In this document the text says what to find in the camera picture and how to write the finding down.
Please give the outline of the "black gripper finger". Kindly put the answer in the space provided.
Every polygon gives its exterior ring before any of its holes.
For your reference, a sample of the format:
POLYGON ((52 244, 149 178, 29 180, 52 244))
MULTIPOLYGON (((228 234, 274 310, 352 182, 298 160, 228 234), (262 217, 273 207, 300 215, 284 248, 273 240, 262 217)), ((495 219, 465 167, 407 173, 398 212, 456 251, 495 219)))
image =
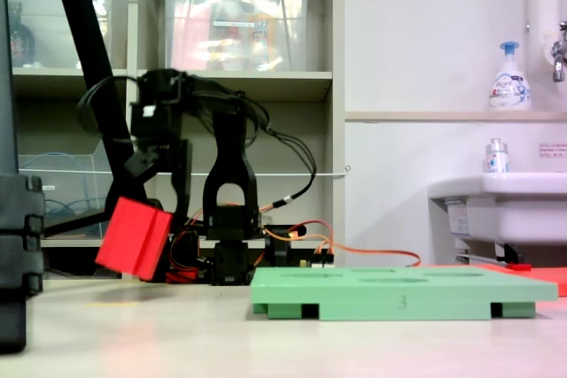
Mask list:
POLYGON ((172 228, 181 228, 187 220, 190 205, 192 145, 188 140, 177 141, 170 153, 171 184, 176 194, 172 228))
POLYGON ((144 184, 164 167, 169 150, 169 143, 143 144, 122 166, 120 194, 136 201, 146 201, 144 184))

